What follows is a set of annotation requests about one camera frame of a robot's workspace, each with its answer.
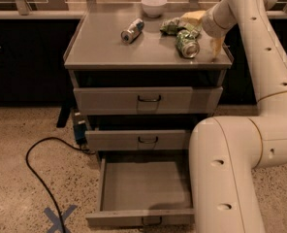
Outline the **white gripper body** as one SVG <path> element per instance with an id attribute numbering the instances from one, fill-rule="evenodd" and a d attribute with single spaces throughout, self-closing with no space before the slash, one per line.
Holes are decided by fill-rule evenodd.
<path id="1" fill-rule="evenodd" d="M 224 37 L 236 24 L 237 20 L 230 8 L 229 0 L 221 0 L 202 17 L 203 29 L 213 38 Z"/>

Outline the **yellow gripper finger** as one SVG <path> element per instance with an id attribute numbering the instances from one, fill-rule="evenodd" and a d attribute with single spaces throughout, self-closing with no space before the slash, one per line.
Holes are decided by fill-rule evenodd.
<path id="1" fill-rule="evenodd" d="M 225 40 L 224 37 L 210 39 L 210 47 L 211 47 L 213 60 L 215 60 L 218 54 L 221 52 L 224 40 Z"/>
<path id="2" fill-rule="evenodd" d="M 198 26 L 202 23 L 202 17 L 204 16 L 205 11 L 194 11 L 188 12 L 182 15 L 179 19 L 179 24 L 181 26 L 192 25 Z"/>

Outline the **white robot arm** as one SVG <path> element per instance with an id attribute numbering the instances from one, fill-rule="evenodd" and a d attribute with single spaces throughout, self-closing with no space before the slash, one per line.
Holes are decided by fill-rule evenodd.
<path id="1" fill-rule="evenodd" d="M 252 172 L 287 163 L 287 53 L 264 0 L 221 0 L 203 19 L 208 35 L 239 28 L 257 103 L 254 115 L 212 116 L 189 140 L 196 233 L 266 233 Z"/>

